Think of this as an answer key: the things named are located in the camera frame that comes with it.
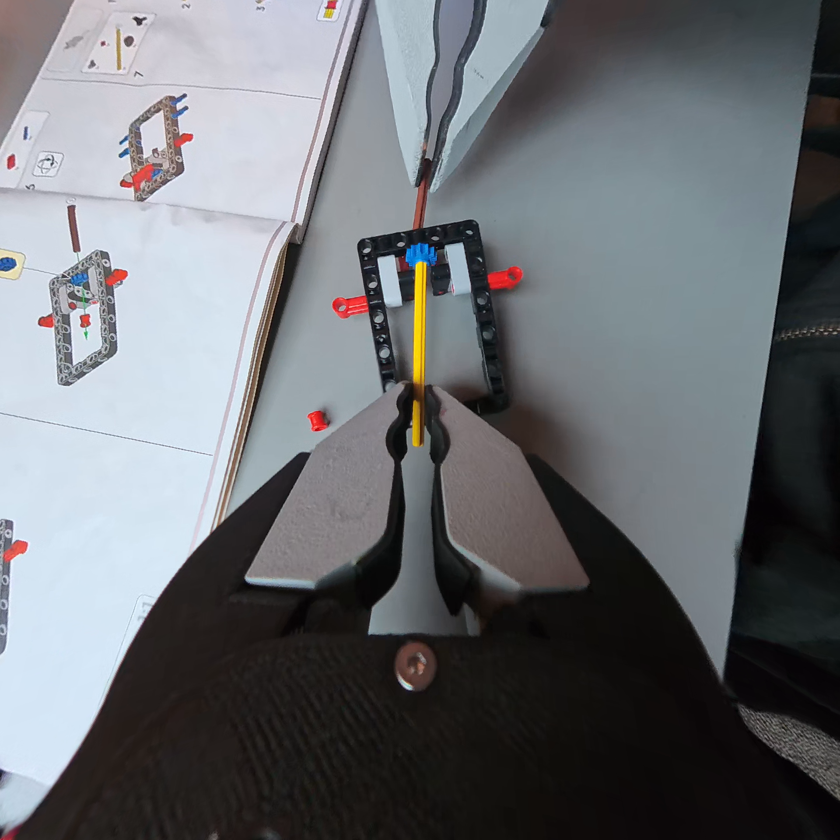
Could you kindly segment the lego instruction booklet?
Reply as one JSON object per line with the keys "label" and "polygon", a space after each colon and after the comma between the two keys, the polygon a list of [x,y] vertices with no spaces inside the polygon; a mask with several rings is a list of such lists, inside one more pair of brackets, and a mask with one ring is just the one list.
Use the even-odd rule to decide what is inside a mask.
{"label": "lego instruction booklet", "polygon": [[2,770],[220,521],[366,2],[73,2],[2,138]]}

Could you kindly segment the person's dark clothing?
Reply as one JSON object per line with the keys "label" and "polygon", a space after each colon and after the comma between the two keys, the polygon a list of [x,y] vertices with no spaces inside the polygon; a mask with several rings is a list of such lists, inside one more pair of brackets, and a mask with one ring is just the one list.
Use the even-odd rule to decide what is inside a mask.
{"label": "person's dark clothing", "polygon": [[726,680],[744,704],[838,719],[838,2],[821,2]]}

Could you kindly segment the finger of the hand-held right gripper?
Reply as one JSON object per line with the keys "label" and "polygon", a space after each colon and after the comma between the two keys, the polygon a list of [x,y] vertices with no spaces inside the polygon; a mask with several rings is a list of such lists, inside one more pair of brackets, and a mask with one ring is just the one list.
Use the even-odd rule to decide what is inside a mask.
{"label": "finger of the hand-held right gripper", "polygon": [[548,1],[476,1],[437,123],[435,192],[453,174],[550,24]]}
{"label": "finger of the hand-held right gripper", "polygon": [[423,179],[439,61],[439,1],[376,1],[397,137],[410,183]]}

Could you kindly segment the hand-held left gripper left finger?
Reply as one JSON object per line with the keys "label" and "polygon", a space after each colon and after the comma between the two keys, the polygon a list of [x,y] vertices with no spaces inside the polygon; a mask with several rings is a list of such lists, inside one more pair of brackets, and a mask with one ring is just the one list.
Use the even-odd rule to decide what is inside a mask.
{"label": "hand-held left gripper left finger", "polygon": [[312,450],[248,568],[250,585],[372,607],[402,564],[402,461],[410,382],[354,415]]}

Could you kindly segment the brown lego axle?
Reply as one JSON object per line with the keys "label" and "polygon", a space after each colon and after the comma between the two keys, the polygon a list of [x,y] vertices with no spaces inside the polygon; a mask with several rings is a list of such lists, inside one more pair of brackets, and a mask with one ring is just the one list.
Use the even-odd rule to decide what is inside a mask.
{"label": "brown lego axle", "polygon": [[424,227],[427,209],[429,187],[433,179],[434,153],[426,154],[422,160],[416,179],[416,201],[413,214],[412,228],[417,230]]}

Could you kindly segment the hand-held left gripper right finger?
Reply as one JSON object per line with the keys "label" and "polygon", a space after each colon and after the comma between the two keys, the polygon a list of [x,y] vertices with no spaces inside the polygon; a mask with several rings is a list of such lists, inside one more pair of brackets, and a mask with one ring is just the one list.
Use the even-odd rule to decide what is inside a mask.
{"label": "hand-held left gripper right finger", "polygon": [[519,446],[436,385],[426,388],[434,463],[434,570],[448,611],[490,616],[590,578]]}

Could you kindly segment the grey woven fabric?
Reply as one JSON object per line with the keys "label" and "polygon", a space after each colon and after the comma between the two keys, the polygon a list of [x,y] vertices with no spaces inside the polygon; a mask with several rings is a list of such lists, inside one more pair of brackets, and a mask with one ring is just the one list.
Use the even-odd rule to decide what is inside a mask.
{"label": "grey woven fabric", "polygon": [[839,744],[809,722],[737,705],[772,761],[784,801],[803,838],[839,838]]}

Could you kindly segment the yellow lego axle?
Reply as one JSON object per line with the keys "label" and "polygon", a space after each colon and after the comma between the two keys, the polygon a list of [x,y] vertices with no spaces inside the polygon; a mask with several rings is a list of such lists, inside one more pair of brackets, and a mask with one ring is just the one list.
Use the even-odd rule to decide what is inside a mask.
{"label": "yellow lego axle", "polygon": [[418,260],[414,266],[413,315],[413,420],[412,441],[415,448],[424,446],[425,370],[428,263]]}

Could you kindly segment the black lego frame assembly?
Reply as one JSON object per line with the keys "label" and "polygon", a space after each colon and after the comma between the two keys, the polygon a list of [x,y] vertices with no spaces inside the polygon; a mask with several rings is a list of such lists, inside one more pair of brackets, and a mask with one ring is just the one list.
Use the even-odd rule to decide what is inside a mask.
{"label": "black lego frame assembly", "polygon": [[422,227],[359,240],[357,254],[364,294],[336,297],[332,309],[341,319],[366,316],[371,327],[376,364],[384,392],[400,379],[388,312],[414,300],[414,269],[405,262],[406,250],[426,243],[437,262],[428,267],[427,294],[467,298],[471,305],[487,393],[468,400],[476,414],[495,414],[510,405],[500,355],[500,339],[492,293],[515,288],[522,269],[510,266],[489,271],[478,223],[473,219]]}

